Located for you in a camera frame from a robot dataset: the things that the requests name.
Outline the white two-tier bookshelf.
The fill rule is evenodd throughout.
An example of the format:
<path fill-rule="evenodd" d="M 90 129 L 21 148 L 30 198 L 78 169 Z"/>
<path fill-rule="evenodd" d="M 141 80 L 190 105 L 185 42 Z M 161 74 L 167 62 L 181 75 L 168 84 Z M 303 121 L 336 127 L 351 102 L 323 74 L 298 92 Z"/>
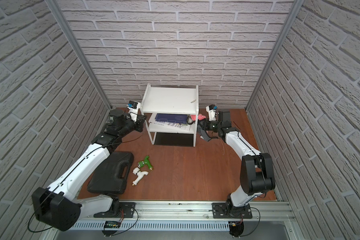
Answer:
<path fill-rule="evenodd" d="M 155 124 L 157 114 L 197 116 L 199 114 L 199 87 L 164 88 L 147 85 L 141 113 L 149 115 L 146 128 L 152 145 L 195 147 L 197 123 L 187 129 Z"/>

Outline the pink and grey cloth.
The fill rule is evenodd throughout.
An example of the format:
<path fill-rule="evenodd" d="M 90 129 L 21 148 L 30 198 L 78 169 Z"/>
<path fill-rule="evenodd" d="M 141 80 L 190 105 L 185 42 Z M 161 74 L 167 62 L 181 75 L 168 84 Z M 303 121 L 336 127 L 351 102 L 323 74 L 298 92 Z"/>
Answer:
<path fill-rule="evenodd" d="M 210 121 L 207 119 L 206 116 L 202 114 L 188 115 L 187 124 L 197 124 L 197 133 L 206 142 L 209 142 L 212 139 L 208 134 L 208 131 L 210 130 Z"/>

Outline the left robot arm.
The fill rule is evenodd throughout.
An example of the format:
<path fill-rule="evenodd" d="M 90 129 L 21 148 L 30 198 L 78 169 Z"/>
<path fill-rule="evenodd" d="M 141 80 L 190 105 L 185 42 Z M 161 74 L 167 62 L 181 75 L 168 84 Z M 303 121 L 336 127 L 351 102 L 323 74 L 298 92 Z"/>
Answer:
<path fill-rule="evenodd" d="M 47 188 L 32 194 L 33 218 L 60 231 L 69 230 L 79 219 L 118 216 L 119 195 L 127 187 L 134 162 L 129 152 L 117 152 L 122 139 L 133 131 L 143 132 L 145 115 L 131 108 L 111 110 L 102 131 L 81 157 Z"/>

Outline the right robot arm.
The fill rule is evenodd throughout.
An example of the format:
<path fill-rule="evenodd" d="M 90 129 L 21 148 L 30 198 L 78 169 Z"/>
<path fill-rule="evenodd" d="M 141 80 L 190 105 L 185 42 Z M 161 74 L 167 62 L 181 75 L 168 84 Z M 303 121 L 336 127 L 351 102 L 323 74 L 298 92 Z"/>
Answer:
<path fill-rule="evenodd" d="M 229 111 L 218 111 L 215 105 L 207 106 L 206 111 L 208 117 L 198 120 L 201 138 L 208 142 L 212 139 L 208 132 L 217 133 L 241 159 L 240 186 L 229 195 L 228 210 L 246 207 L 253 199 L 274 190 L 276 181 L 270 154 L 257 150 L 232 126 Z"/>

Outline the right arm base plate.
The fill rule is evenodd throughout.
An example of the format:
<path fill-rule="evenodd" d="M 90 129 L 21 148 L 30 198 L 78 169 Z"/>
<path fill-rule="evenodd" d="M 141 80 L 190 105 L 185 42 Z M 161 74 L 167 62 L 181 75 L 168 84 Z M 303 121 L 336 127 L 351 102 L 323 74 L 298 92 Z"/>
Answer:
<path fill-rule="evenodd" d="M 250 205 L 234 207 L 231 202 L 212 203 L 214 219 L 251 219 L 253 217 Z"/>

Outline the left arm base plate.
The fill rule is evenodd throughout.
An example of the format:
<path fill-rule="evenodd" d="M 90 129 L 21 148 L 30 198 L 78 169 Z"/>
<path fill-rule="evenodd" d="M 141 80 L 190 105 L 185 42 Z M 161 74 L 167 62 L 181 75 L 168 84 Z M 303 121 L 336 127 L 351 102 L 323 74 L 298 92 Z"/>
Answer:
<path fill-rule="evenodd" d="M 94 218 L 127 218 L 131 219 L 135 214 L 135 202 L 114 202 L 111 208 L 102 213 L 94 214 Z"/>

